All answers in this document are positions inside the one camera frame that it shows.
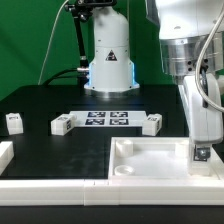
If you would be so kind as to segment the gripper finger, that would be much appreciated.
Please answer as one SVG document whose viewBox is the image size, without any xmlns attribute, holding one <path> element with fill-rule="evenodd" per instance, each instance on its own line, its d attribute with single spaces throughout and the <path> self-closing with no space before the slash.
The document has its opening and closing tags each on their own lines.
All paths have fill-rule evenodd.
<svg viewBox="0 0 224 224">
<path fill-rule="evenodd" d="M 206 162 L 211 156 L 210 148 L 208 146 L 196 146 L 194 150 L 194 159 L 196 161 Z"/>
</svg>

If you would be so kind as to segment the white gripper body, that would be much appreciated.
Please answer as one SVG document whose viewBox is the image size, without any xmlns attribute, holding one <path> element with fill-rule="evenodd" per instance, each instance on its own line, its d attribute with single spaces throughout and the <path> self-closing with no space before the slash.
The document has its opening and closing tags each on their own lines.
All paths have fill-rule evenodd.
<svg viewBox="0 0 224 224">
<path fill-rule="evenodd" d="M 189 136 L 195 145 L 218 144 L 223 140 L 222 113 L 204 100 L 198 92 L 195 77 L 185 76 L 178 86 L 189 128 Z"/>
</svg>

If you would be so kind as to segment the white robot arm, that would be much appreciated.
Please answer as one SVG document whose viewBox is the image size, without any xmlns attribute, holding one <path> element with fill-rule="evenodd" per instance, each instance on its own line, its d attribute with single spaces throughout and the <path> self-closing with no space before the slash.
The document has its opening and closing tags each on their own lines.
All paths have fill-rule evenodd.
<svg viewBox="0 0 224 224">
<path fill-rule="evenodd" d="M 128 56 L 127 21 L 116 0 L 85 0 L 94 21 L 95 57 L 85 90 L 108 97 L 136 89 Z M 206 162 L 223 139 L 220 88 L 224 68 L 224 0 L 146 0 L 147 17 L 159 26 L 163 72 L 178 85 L 191 140 L 192 159 Z"/>
</svg>

